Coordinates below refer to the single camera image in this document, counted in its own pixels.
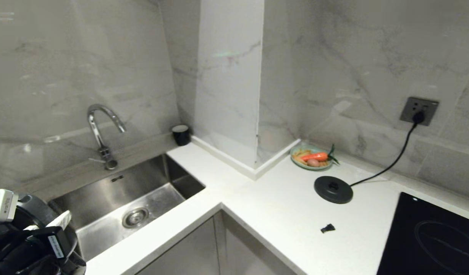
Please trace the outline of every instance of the drain strainer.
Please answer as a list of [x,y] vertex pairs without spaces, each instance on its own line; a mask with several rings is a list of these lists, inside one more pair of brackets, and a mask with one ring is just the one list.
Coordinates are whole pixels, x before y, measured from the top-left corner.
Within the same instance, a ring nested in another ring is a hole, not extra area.
[[140,207],[126,213],[123,218],[125,228],[135,228],[148,218],[148,209]]

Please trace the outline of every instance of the kitchen sink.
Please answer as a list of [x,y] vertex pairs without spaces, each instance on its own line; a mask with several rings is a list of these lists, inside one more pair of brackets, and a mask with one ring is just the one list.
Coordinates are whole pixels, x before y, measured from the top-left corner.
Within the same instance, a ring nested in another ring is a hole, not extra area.
[[168,155],[90,183],[49,202],[56,212],[70,210],[88,261],[203,190],[205,186]]

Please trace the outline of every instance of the black cup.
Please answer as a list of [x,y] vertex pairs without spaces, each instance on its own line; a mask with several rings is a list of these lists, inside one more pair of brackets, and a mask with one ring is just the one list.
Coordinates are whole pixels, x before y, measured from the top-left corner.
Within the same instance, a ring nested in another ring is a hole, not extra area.
[[191,133],[187,125],[177,125],[172,128],[173,138],[178,146],[186,146],[191,142]]

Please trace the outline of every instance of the faucet spout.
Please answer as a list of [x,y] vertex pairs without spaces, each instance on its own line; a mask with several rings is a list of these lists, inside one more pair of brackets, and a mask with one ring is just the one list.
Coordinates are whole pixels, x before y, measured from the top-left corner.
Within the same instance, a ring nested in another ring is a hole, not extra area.
[[117,166],[117,161],[112,158],[109,148],[105,146],[104,140],[102,139],[102,136],[100,135],[99,128],[97,127],[97,124],[95,123],[95,116],[94,116],[95,111],[102,111],[106,115],[108,115],[109,118],[112,120],[112,122],[114,122],[116,127],[119,129],[120,133],[126,132],[126,126],[119,119],[116,113],[114,113],[110,108],[107,108],[106,106],[102,104],[93,104],[90,107],[88,107],[88,110],[87,110],[88,124],[90,125],[90,128],[92,129],[92,133],[94,134],[97,144],[99,145],[99,153],[102,159],[105,161],[105,168],[107,170],[112,170]]

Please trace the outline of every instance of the electrical outlet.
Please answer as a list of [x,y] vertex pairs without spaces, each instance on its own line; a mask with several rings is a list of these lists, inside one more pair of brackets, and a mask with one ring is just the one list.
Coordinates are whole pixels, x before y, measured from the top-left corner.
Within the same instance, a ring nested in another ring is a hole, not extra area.
[[404,105],[400,120],[413,123],[413,116],[419,111],[425,112],[425,121],[419,125],[428,126],[432,122],[433,115],[437,111],[438,101],[429,99],[419,99],[417,97],[408,97],[406,105]]

